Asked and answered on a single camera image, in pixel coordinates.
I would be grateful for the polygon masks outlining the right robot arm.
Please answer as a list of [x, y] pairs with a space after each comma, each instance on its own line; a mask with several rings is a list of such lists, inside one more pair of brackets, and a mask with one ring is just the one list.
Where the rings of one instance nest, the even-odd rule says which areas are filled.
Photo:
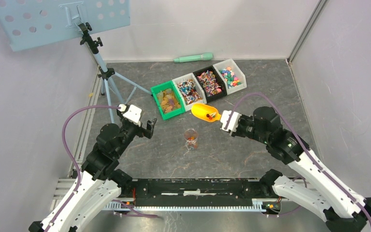
[[297, 185], [276, 170], [261, 178], [260, 192], [294, 201], [318, 216], [332, 232], [360, 232], [371, 226], [371, 197], [351, 190], [322, 163], [293, 131], [283, 128], [272, 107], [259, 107], [252, 116], [224, 111], [221, 129], [231, 136], [246, 137], [266, 146], [272, 157], [300, 174], [315, 190]]

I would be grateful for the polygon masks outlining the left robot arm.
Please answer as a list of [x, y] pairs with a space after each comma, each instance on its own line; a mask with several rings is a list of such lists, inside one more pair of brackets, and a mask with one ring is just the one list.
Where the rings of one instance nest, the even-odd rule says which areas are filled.
[[55, 209], [42, 221], [33, 222], [30, 232], [82, 232], [88, 223], [118, 196], [132, 192], [132, 177], [117, 168], [119, 158], [135, 137], [151, 139], [157, 119], [146, 128], [121, 117], [122, 125], [104, 125], [76, 179]]

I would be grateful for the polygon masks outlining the clear plastic jar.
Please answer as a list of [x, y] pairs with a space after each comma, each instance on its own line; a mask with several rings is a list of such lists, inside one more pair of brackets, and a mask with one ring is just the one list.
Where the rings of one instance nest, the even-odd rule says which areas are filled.
[[188, 150], [195, 150], [198, 148], [198, 133], [194, 129], [187, 129], [184, 132], [185, 147]]

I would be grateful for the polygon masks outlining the yellow plastic scoop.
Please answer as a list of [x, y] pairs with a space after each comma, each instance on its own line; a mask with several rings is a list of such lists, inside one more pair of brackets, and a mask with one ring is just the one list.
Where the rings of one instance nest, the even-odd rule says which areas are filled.
[[195, 103], [191, 107], [191, 113], [198, 119], [210, 123], [219, 121], [221, 119], [221, 114], [215, 107], [203, 103]]

